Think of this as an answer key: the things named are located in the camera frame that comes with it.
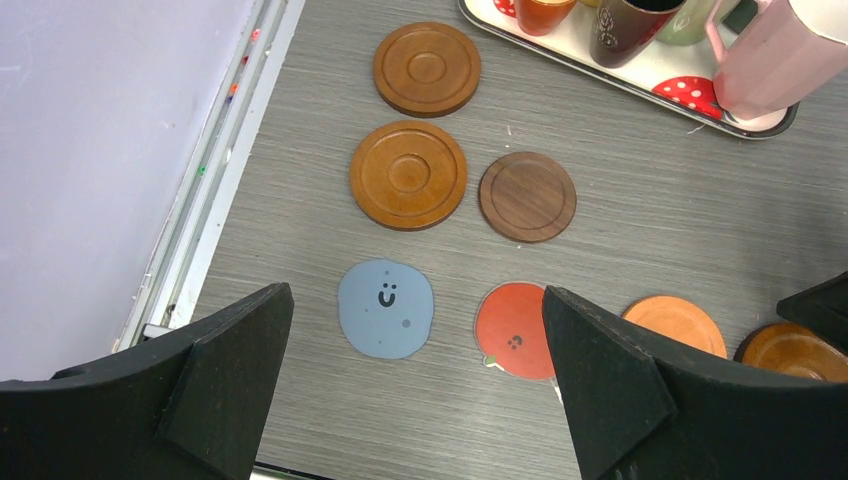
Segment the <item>brown ridged wooden coaster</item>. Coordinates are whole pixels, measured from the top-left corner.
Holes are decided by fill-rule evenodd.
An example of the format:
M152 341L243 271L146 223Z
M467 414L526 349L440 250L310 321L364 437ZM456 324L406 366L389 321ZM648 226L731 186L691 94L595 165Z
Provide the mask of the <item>brown ridged wooden coaster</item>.
M461 204L468 165L458 142L416 120L388 123L368 134L349 166L351 193L374 222L401 231L446 220Z

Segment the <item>blue round coaster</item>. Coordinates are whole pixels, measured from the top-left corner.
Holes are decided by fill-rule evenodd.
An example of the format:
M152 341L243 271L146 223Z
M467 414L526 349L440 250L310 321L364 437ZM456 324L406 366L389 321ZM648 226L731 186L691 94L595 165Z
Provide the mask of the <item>blue round coaster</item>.
M360 353L409 357L427 342L434 318L433 288L417 269L387 259L353 266L337 292L342 332Z

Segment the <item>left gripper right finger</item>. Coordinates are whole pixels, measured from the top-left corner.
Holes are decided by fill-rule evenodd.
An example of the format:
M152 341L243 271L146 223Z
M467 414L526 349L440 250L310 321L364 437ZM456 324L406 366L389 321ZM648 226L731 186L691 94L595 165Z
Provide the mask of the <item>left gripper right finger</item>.
M543 321L585 479L843 479L847 387L726 360L550 286Z

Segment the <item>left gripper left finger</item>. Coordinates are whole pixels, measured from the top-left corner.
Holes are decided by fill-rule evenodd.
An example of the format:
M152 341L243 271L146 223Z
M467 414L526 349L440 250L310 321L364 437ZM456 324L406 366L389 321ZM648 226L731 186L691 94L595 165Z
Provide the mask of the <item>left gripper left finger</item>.
M286 283L43 381L1 385L5 479L246 479L292 323Z

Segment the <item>dark walnut round coaster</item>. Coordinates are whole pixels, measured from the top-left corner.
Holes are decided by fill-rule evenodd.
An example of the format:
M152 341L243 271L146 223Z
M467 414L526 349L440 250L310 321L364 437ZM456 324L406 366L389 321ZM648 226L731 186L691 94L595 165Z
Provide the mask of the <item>dark walnut round coaster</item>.
M572 178L554 159L513 152L492 162L478 184L483 218L500 235L540 243L561 234L577 209Z

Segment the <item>red apple smiley coaster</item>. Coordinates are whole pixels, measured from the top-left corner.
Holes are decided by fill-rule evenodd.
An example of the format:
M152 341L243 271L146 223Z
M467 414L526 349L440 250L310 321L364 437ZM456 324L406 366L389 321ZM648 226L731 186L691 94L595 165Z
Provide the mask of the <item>red apple smiley coaster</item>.
M485 366L532 381L555 377L542 316L544 292L538 284L508 282L484 297L474 334Z

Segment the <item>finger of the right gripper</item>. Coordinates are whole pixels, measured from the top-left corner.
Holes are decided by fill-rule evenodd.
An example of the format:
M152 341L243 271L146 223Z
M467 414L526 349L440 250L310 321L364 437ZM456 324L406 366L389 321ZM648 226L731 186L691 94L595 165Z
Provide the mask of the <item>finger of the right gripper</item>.
M801 325L847 352L847 272L780 300L779 317Z

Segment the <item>dark brown ridged coaster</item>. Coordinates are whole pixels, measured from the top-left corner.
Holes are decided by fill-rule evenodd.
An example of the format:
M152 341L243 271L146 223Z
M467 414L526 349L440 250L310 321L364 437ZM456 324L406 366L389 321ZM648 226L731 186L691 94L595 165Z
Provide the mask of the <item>dark brown ridged coaster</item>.
M790 322L753 331L738 347L734 360L790 376L847 382L847 355L809 329Z

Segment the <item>light orange round coaster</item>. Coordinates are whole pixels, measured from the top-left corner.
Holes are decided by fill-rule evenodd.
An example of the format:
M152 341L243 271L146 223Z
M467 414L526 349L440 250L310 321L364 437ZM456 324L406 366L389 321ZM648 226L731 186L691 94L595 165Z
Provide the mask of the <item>light orange round coaster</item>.
M704 310L686 299L670 295L645 297L629 306L622 317L692 348L728 358L718 325Z

